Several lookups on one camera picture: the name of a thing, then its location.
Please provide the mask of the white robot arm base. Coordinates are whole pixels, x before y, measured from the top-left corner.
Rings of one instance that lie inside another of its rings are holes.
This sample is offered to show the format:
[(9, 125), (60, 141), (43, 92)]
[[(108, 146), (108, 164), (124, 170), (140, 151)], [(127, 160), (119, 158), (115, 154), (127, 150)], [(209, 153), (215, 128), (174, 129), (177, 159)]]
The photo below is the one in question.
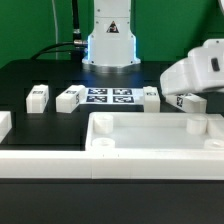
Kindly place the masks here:
[(131, 0), (94, 0), (94, 28), (82, 59), (85, 69), (121, 73), (141, 63), (130, 16)]

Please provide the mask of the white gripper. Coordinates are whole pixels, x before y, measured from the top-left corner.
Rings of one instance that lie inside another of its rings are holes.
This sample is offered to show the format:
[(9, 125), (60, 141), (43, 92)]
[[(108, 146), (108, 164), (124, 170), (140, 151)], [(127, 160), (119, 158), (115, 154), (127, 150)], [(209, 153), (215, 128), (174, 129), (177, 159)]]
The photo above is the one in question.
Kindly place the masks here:
[(208, 39), (160, 76), (162, 94), (224, 92), (224, 39)]

